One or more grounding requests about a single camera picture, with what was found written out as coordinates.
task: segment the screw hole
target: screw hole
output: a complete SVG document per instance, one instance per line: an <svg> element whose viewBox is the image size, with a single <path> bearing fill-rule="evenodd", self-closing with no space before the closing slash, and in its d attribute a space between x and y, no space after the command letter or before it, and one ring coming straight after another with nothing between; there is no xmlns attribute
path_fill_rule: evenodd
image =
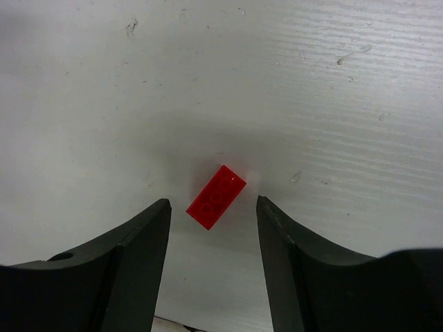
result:
<svg viewBox="0 0 443 332"><path fill-rule="evenodd" d="M204 203L201 206L201 213L203 213L203 214L211 214L212 212L213 212L213 207L210 204Z"/></svg>
<svg viewBox="0 0 443 332"><path fill-rule="evenodd" d="M55 255L54 257L48 259L48 261L63 261L72 257L74 257L72 252L62 252L61 254Z"/></svg>
<svg viewBox="0 0 443 332"><path fill-rule="evenodd" d="M210 195L210 201L213 203L220 203L223 199L222 193L221 192L213 192Z"/></svg>

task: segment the black plastic part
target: black plastic part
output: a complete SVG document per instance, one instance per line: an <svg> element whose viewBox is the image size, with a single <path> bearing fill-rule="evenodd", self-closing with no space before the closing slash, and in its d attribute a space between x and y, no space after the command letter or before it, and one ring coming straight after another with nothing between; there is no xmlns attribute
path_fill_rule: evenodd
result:
<svg viewBox="0 0 443 332"><path fill-rule="evenodd" d="M150 331L170 217L161 199L48 261L0 266L0 331Z"/></svg>
<svg viewBox="0 0 443 332"><path fill-rule="evenodd" d="M443 250L362 255L266 197L257 220L274 332L443 331Z"/></svg>

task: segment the lego brick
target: lego brick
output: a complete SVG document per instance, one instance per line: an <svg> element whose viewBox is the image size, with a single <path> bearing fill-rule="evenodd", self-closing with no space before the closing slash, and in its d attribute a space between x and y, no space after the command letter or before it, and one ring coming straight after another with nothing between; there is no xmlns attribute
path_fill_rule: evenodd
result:
<svg viewBox="0 0 443 332"><path fill-rule="evenodd" d="M186 212L209 230L245 185L246 182L243 179L223 165Z"/></svg>

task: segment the white wooden surface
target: white wooden surface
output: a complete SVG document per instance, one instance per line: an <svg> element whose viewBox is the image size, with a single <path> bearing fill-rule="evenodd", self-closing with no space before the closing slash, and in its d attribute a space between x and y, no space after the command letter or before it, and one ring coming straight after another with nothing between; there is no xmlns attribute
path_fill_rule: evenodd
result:
<svg viewBox="0 0 443 332"><path fill-rule="evenodd" d="M439 0L2 1L0 263L168 197L157 315L270 331L257 194L370 255L442 245L442 17ZM184 211L222 163L248 186L207 232Z"/></svg>

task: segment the dirt spot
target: dirt spot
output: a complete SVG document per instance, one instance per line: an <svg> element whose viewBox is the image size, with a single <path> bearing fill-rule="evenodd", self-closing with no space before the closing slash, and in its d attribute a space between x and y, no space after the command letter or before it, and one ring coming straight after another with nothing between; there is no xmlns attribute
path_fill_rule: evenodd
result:
<svg viewBox="0 0 443 332"><path fill-rule="evenodd" d="M134 31L138 25L138 20L135 16L132 17L131 23L126 27L126 35L128 37L134 37Z"/></svg>

